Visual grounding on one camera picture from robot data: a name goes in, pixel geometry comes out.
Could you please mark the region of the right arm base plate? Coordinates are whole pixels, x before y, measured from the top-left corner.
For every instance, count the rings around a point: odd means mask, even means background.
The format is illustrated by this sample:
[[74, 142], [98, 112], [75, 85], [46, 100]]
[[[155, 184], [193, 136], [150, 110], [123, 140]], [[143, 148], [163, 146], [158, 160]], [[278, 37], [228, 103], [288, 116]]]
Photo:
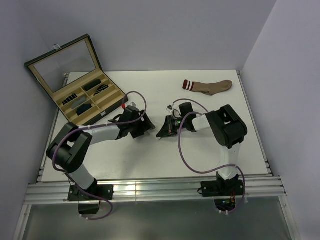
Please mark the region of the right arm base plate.
[[245, 186], [242, 180], [211, 180], [202, 181], [200, 188], [197, 190], [203, 197], [227, 197], [234, 194], [242, 196], [245, 192]]

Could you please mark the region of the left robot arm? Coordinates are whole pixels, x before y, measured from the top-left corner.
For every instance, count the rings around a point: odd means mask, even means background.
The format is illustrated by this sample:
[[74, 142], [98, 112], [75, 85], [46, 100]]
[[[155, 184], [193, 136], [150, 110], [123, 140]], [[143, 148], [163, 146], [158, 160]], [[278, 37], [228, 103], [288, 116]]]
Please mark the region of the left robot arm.
[[120, 140], [128, 134], [135, 139], [155, 128], [146, 114], [142, 117], [137, 115], [130, 121], [125, 121], [120, 114], [106, 124], [94, 126], [67, 123], [47, 148], [46, 156], [52, 160], [54, 167], [60, 166], [59, 170], [80, 188], [82, 197], [91, 200], [98, 193], [98, 182], [84, 164], [89, 147], [100, 142]]

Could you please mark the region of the navy blue sock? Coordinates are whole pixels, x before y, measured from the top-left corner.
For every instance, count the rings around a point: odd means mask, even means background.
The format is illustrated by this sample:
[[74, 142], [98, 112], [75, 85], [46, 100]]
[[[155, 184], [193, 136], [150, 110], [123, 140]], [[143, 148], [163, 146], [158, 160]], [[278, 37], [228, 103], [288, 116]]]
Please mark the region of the navy blue sock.
[[84, 112], [88, 111], [90, 108], [92, 108], [92, 105], [89, 104], [89, 103], [81, 105], [81, 106], [76, 110], [77, 116], [82, 115]]

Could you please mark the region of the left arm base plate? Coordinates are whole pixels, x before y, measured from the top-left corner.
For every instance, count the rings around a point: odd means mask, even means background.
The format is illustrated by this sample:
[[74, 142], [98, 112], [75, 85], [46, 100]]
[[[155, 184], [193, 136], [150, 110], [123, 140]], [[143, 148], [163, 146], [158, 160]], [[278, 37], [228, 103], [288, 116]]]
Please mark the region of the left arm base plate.
[[69, 188], [67, 200], [69, 202], [84, 202], [84, 201], [104, 201], [112, 200], [114, 186], [112, 184], [98, 184], [92, 191], [85, 191], [77, 185], [72, 185]]

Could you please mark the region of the grey sock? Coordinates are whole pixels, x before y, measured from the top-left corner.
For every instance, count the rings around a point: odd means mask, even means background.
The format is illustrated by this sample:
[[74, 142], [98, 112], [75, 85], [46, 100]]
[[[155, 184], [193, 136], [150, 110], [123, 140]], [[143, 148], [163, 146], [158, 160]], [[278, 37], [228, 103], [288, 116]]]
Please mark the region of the grey sock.
[[87, 99], [85, 96], [81, 96], [79, 99], [75, 100], [72, 105], [70, 106], [70, 108], [73, 110], [75, 108], [77, 108], [78, 106], [82, 105], [84, 102], [86, 102]]

